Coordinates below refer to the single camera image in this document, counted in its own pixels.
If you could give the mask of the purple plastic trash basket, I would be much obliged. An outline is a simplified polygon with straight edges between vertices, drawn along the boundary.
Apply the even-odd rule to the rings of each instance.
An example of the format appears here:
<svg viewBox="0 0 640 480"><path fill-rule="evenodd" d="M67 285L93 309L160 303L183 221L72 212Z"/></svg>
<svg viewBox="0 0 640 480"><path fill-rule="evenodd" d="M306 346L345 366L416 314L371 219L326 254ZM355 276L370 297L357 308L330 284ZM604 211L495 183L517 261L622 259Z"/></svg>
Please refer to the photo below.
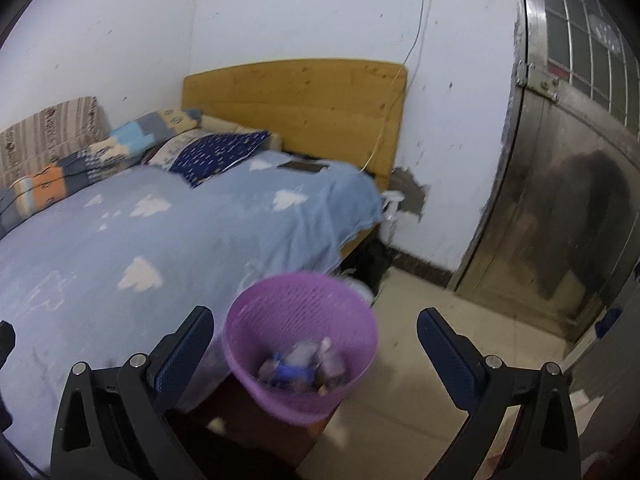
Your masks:
<svg viewBox="0 0 640 480"><path fill-rule="evenodd" d="M232 302L222 332L234 377L269 415L293 426L329 417L371 366L378 324L338 278L292 272L264 278ZM273 384L272 360L313 366L312 385Z"/></svg>

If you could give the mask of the blue cloud bed sheet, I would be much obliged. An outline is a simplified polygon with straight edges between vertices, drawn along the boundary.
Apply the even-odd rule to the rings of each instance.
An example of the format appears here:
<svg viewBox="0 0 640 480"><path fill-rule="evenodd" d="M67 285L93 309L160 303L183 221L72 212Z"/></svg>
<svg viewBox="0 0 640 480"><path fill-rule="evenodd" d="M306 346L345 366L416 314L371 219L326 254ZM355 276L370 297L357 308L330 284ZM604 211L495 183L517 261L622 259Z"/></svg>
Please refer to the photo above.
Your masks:
<svg viewBox="0 0 640 480"><path fill-rule="evenodd" d="M373 180L352 165L296 171L270 151L198 186L135 166L35 214L1 242L1 316L16 335L1 372L10 442L47 468L75 363L149 352L196 306L222 323L266 276L330 272L381 216Z"/></svg>

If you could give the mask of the blue Chinese text carton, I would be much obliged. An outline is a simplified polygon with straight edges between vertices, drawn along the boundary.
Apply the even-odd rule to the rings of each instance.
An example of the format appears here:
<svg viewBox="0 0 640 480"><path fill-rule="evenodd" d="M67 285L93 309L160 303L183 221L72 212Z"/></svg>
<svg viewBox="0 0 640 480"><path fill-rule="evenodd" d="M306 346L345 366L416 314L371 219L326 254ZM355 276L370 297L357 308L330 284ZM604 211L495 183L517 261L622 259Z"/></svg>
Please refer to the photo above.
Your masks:
<svg viewBox="0 0 640 480"><path fill-rule="evenodd" d="M298 366L286 364L282 360L272 360L272 372L269 381L273 384L302 382L306 385L312 385L314 378L316 378L316 369L313 366Z"/></svg>

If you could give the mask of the metal door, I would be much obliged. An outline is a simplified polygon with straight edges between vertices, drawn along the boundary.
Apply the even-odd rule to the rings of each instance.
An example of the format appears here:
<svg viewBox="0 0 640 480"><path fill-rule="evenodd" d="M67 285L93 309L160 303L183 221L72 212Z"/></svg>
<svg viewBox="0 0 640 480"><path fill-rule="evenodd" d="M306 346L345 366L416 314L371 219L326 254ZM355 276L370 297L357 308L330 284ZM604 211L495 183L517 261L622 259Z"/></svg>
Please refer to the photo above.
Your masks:
<svg viewBox="0 0 640 480"><path fill-rule="evenodd" d="M498 176L457 293L567 340L639 257L639 21L623 0L520 0Z"/></svg>

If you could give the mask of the striped beige pillow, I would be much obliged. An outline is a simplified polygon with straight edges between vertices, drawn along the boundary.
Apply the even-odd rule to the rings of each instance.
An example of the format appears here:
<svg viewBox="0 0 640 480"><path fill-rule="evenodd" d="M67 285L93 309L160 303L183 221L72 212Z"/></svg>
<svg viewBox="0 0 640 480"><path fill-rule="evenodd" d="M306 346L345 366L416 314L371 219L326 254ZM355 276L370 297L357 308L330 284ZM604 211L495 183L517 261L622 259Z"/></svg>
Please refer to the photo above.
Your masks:
<svg viewBox="0 0 640 480"><path fill-rule="evenodd" d="M1 187L105 139L107 121L95 96L48 106L1 131Z"/></svg>

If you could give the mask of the patchwork cartoon quilt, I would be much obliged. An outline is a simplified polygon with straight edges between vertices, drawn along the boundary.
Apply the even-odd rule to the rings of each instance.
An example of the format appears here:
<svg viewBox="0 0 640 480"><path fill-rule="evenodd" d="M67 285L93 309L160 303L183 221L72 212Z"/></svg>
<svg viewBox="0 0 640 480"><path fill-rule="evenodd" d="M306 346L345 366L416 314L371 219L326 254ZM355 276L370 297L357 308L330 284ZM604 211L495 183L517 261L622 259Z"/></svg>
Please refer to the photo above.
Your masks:
<svg viewBox="0 0 640 480"><path fill-rule="evenodd" d="M16 179L1 191L1 234L8 234L60 200L134 166L152 148L198 128L201 118L197 108L157 110L112 130L103 141Z"/></svg>

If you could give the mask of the navy star pillow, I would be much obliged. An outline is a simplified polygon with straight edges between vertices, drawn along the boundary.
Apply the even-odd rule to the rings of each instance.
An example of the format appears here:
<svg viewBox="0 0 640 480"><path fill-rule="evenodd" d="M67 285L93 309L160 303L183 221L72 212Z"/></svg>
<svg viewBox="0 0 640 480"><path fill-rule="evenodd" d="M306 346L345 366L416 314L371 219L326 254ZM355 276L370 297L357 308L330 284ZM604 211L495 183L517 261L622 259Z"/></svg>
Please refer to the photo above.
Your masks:
<svg viewBox="0 0 640 480"><path fill-rule="evenodd" d="M164 143L144 164L178 174L196 188L244 162L264 148L271 138L268 131L213 133L194 129Z"/></svg>

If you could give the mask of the black phone on bed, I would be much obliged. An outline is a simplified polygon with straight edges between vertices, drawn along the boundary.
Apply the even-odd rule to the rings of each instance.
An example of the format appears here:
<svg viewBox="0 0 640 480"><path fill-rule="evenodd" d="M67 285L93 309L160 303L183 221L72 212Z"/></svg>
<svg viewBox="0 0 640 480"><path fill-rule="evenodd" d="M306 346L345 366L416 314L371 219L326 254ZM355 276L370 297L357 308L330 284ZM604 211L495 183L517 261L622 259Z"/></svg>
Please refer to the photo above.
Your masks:
<svg viewBox="0 0 640 480"><path fill-rule="evenodd" d="M278 166L279 169L306 172L306 174L318 174L320 171L328 169L329 166L325 164L318 164L318 162L305 162L304 160L289 160Z"/></svg>

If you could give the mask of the wooden headboard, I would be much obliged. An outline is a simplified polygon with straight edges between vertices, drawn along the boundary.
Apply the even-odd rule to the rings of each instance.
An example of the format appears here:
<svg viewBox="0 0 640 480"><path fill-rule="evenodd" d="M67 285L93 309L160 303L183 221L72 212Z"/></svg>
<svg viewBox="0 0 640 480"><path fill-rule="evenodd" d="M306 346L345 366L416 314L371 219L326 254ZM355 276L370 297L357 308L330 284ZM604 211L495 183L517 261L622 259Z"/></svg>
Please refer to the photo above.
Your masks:
<svg viewBox="0 0 640 480"><path fill-rule="evenodd" d="M186 76L181 104L275 132L287 152L349 162L384 191L396 157L407 80L401 64L299 58Z"/></svg>

